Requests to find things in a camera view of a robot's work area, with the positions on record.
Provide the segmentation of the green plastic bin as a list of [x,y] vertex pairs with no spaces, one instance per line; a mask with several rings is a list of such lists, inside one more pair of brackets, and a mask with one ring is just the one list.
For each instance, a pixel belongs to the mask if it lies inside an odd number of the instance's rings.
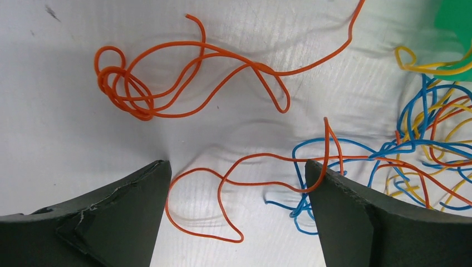
[[434,25],[454,33],[465,54],[458,63],[438,67],[438,70],[457,70],[471,64],[471,0],[442,1]]

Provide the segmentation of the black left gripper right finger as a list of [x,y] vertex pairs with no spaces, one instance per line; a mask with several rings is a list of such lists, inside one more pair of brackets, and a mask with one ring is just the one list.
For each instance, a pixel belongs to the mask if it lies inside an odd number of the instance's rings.
[[352,181],[322,175],[310,160],[305,179],[327,266],[470,266],[471,218],[418,207]]

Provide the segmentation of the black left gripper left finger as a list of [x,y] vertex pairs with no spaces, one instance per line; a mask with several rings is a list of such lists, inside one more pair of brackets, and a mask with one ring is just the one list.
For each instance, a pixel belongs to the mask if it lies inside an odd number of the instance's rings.
[[31,214],[1,217],[2,266],[149,266],[171,180],[154,161]]

